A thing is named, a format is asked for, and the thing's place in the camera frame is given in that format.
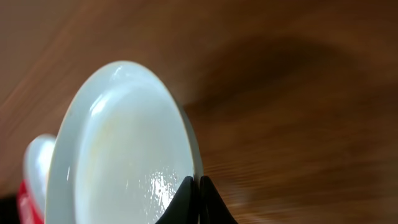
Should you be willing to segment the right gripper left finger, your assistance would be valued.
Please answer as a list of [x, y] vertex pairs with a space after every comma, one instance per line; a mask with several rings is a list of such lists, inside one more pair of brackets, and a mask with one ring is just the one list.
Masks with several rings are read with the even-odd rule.
[[198, 190], [191, 176], [186, 176], [169, 206], [156, 224], [197, 224]]

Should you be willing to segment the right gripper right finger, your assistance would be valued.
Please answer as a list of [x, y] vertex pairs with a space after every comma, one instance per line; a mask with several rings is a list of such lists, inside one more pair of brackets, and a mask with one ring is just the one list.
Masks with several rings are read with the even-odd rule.
[[200, 224], [238, 224], [208, 176], [200, 179]]

